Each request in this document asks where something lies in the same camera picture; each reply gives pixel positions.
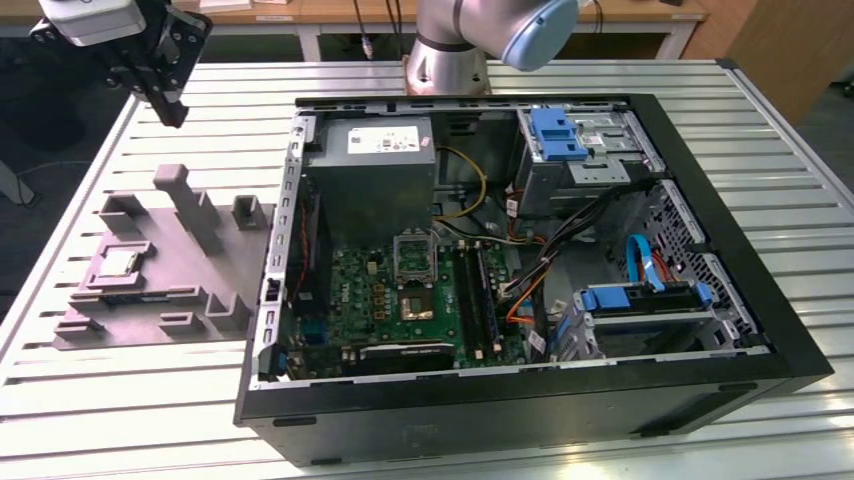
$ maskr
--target motherboard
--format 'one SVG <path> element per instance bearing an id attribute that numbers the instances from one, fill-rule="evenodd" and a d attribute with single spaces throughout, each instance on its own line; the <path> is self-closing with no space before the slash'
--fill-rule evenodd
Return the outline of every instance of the motherboard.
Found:
<path id="1" fill-rule="evenodd" d="M 498 317 L 508 275 L 496 243 L 401 235 L 382 248 L 336 249 L 328 315 L 300 322 L 305 375 L 522 364 L 518 328 Z"/>

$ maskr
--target blue drive latch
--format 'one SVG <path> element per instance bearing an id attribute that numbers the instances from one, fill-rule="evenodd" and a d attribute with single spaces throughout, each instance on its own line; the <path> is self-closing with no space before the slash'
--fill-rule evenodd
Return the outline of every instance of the blue drive latch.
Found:
<path id="1" fill-rule="evenodd" d="M 577 127 L 561 108 L 530 110 L 530 130 L 548 162 L 584 161 L 586 148 L 577 141 Z"/>

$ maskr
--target expansion slot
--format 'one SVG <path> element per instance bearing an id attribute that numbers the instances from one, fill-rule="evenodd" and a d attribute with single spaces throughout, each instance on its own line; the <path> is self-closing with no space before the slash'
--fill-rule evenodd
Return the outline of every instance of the expansion slot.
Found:
<path id="1" fill-rule="evenodd" d="M 485 259 L 482 258 L 482 250 L 480 249 L 480 242 L 476 247 L 469 250 L 469 256 L 472 263 L 477 269 L 477 277 L 480 278 L 480 285 L 476 290 L 476 296 L 480 306 L 480 319 L 484 323 L 486 338 L 492 344 L 492 353 L 501 351 L 501 339 L 497 331 L 497 318 L 494 317 L 494 303 L 492 302 L 492 291 L 489 289 L 489 274 L 485 269 Z"/>
<path id="2" fill-rule="evenodd" d="M 481 360 L 485 342 L 482 341 L 482 328 L 477 315 L 477 298 L 474 294 L 477 283 L 473 281 L 476 277 L 470 276 L 468 263 L 466 246 L 460 246 L 453 254 L 453 278 L 462 341 L 465 342 L 466 355 L 473 357 L 474 360 Z"/>

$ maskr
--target power supply label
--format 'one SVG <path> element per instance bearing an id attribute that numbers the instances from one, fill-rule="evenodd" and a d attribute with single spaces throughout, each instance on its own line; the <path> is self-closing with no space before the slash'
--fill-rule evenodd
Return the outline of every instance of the power supply label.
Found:
<path id="1" fill-rule="evenodd" d="M 365 127 L 349 130 L 346 153 L 404 153 L 420 150 L 417 127 Z"/>

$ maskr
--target floor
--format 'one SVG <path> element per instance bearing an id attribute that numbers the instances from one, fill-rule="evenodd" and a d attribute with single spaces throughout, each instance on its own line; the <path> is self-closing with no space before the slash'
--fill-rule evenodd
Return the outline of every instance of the floor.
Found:
<path id="1" fill-rule="evenodd" d="M 360 46 L 346 36 L 322 37 L 321 45 L 326 60 L 361 59 Z M 393 58 L 396 46 L 388 37 L 376 40 L 374 49 L 377 59 Z M 270 50 L 277 52 L 273 58 L 266 53 Z M 252 37 L 250 42 L 217 37 L 208 52 L 202 58 L 208 62 L 300 60 L 298 45 L 288 37 Z M 0 255 L 3 260 L 0 267 L 0 321 L 85 174 L 86 166 L 78 162 L 89 162 L 97 154 L 126 99 L 123 92 L 102 89 L 90 80 L 79 80 L 65 72 L 67 75 L 61 77 L 70 79 L 59 90 L 65 100 L 54 99 L 50 105 L 54 107 L 55 103 L 65 103 L 69 115 L 42 119 L 37 113 L 43 111 L 39 104 L 45 100 L 37 98 L 29 70 L 27 65 L 9 64 L 7 55 L 5 59 L 0 56 L 1 160 L 17 172 L 50 164 L 23 177 L 38 193 L 37 203 L 25 208 L 0 196 Z M 30 105 L 21 101 L 26 98 Z M 65 130 L 70 130 L 65 138 L 53 133 Z M 854 100 L 841 95 L 840 88 L 827 90 L 797 131 L 848 188 L 854 189 Z M 45 132 L 51 133 L 50 138 L 58 138 L 53 143 L 70 143 L 74 137 L 77 141 L 58 151 L 45 151 L 50 147 L 45 145 Z"/>

